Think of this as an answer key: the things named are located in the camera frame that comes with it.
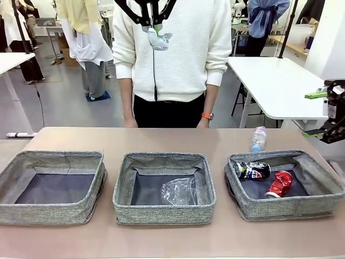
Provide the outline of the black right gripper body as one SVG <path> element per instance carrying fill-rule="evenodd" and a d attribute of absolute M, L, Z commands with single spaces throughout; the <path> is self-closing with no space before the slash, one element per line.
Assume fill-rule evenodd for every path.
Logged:
<path fill-rule="evenodd" d="M 328 123 L 343 124 L 344 121 L 344 93 L 327 97 Z"/>

